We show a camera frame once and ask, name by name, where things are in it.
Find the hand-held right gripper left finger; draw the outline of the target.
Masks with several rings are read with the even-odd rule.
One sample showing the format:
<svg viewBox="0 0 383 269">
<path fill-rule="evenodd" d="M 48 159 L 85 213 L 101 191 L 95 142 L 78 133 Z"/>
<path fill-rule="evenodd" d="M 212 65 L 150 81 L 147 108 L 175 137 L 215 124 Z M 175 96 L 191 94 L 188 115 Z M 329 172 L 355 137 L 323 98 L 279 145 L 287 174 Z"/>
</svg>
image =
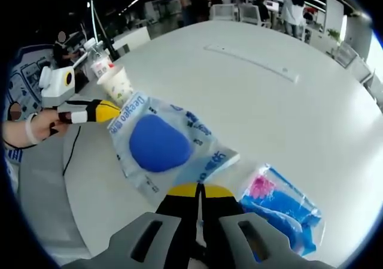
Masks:
<svg viewBox="0 0 383 269">
<path fill-rule="evenodd" d="M 196 241 L 199 184 L 171 188 L 155 212 L 113 234 L 108 248 L 65 268 L 187 268 Z"/>
</svg>

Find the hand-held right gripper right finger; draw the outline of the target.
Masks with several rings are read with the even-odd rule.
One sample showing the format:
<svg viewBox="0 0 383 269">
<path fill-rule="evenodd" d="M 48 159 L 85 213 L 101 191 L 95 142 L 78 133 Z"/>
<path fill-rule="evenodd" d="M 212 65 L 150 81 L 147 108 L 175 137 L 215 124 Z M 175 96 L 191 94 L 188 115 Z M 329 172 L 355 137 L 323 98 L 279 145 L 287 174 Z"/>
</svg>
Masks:
<svg viewBox="0 0 383 269">
<path fill-rule="evenodd" d="M 228 189 L 202 185 L 201 195 L 209 268 L 329 268 L 296 254 L 285 234 L 245 213 Z"/>
</svg>

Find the person's left hand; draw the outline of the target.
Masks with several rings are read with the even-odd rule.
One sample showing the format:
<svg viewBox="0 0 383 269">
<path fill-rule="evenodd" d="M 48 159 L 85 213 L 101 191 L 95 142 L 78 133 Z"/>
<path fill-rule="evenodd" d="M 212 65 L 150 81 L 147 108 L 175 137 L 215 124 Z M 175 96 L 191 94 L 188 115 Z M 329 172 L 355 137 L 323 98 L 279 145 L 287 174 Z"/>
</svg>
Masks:
<svg viewBox="0 0 383 269">
<path fill-rule="evenodd" d="M 58 112 L 53 109 L 44 109 L 31 120 L 31 130 L 38 141 L 43 141 L 55 134 L 64 135 L 68 127 L 68 124 L 60 121 Z"/>
</svg>

